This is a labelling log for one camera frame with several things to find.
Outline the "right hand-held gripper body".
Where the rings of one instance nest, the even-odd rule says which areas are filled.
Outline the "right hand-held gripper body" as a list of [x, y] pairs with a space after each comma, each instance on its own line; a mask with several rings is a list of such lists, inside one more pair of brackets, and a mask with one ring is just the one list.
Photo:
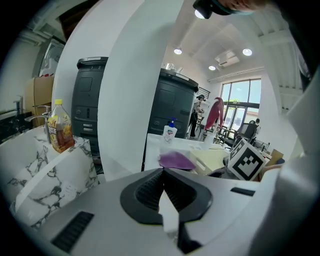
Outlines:
[[224, 167], [209, 174], [210, 177], [253, 181], [266, 165], [263, 155], [245, 139], [230, 151]]

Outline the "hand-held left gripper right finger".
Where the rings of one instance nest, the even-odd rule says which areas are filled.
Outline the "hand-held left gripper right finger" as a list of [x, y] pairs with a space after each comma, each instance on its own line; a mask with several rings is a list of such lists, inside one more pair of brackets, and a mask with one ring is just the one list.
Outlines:
[[200, 220], [213, 202], [213, 195], [208, 188], [170, 169], [162, 171], [163, 188], [169, 200], [178, 212], [177, 247], [188, 254], [202, 247], [191, 239], [186, 223]]

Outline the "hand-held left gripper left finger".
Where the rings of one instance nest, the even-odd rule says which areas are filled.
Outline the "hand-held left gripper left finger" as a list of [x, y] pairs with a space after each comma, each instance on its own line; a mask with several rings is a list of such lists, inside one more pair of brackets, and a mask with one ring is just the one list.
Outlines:
[[123, 210], [144, 225], [162, 225], [159, 202], [164, 191], [163, 169], [154, 169], [145, 177], [127, 185], [120, 194]]

